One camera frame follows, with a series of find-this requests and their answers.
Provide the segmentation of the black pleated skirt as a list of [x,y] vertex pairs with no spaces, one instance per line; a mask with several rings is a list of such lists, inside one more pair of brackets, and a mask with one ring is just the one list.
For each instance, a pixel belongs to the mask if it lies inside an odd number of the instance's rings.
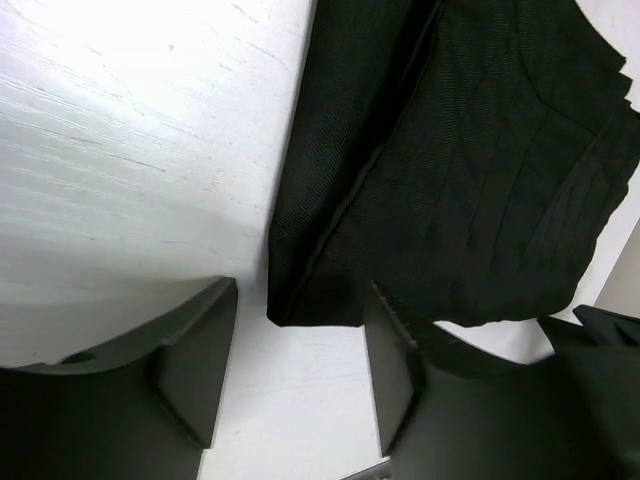
[[268,318],[563,310],[639,164],[624,57],[574,1],[317,4],[268,236]]

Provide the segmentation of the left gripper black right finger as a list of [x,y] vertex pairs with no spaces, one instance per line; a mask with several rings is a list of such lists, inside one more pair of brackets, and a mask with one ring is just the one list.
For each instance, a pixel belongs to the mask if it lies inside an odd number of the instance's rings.
[[382,454],[394,479],[635,479],[639,359],[518,364],[370,286],[364,314]]

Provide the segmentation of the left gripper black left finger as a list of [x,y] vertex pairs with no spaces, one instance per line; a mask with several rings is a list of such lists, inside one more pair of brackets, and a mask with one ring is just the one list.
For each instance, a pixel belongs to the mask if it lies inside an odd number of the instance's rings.
[[230,277],[57,364],[1,372],[5,479],[194,479],[213,442],[238,302]]

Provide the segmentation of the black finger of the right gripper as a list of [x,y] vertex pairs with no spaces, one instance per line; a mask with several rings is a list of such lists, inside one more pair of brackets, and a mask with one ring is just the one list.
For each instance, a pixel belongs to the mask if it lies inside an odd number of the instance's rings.
[[557,355],[569,360],[638,360],[639,319],[600,308],[573,309],[578,323],[542,318],[542,330]]

